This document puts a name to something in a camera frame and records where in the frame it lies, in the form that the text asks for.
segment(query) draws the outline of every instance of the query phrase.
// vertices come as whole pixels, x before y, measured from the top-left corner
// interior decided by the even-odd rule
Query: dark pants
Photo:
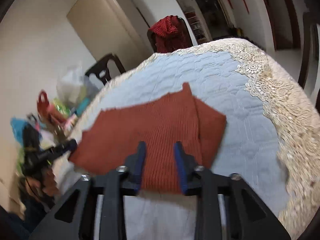
[[[46,215],[44,207],[29,195],[21,195],[21,201],[26,206],[25,220],[16,214],[6,212],[0,206],[0,239],[27,240]]]

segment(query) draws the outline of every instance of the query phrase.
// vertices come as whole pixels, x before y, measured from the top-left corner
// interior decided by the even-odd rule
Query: rust-colored sweater
[[[83,132],[69,160],[95,174],[124,164],[145,141],[147,155],[142,189],[180,193],[173,145],[181,141],[187,154],[210,168],[226,125],[226,116],[192,96],[188,83],[143,105],[101,111]]]

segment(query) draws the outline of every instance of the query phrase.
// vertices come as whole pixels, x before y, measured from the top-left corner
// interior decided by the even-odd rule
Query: beige cabinet
[[[130,70],[152,54],[148,25],[131,0],[78,0],[67,18],[96,60],[115,53]]]

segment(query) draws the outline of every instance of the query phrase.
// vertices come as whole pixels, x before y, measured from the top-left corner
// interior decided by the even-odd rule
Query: person
[[[20,200],[26,207],[24,220],[14,213],[8,213],[0,206],[0,239],[27,240],[29,238],[32,231],[47,214],[44,205],[36,196],[40,187],[41,183],[31,177],[20,179]],[[44,174],[42,191],[48,196],[59,193],[52,169],[48,169]]]

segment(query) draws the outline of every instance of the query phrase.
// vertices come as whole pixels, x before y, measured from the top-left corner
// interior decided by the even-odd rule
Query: white plastic bag
[[[98,91],[84,76],[81,63],[67,68],[58,78],[58,98],[70,108],[77,107],[85,97],[92,99]]]

